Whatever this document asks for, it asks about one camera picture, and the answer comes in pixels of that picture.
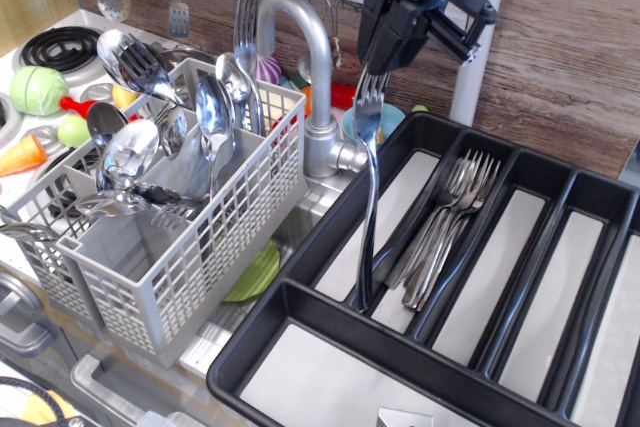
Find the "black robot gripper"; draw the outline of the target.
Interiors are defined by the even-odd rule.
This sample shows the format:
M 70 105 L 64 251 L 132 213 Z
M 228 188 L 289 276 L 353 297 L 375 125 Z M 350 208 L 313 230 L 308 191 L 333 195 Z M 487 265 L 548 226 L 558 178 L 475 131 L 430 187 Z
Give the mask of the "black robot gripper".
M 498 12 L 489 0 L 364 0 L 357 40 L 372 75 L 407 67 L 429 41 L 464 66 Z

